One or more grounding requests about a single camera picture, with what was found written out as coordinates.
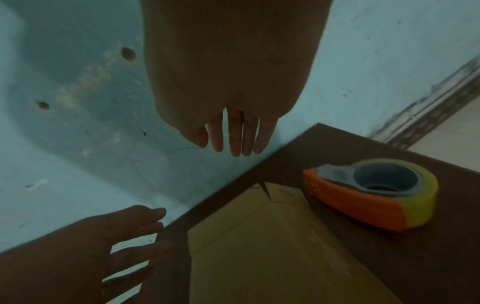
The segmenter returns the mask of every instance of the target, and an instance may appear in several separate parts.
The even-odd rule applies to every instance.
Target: wall
[[[479,9],[337,0],[299,103],[264,155],[234,159],[157,118],[137,1],[0,0],[0,250],[134,204],[171,222],[316,122],[368,134],[480,53]]]

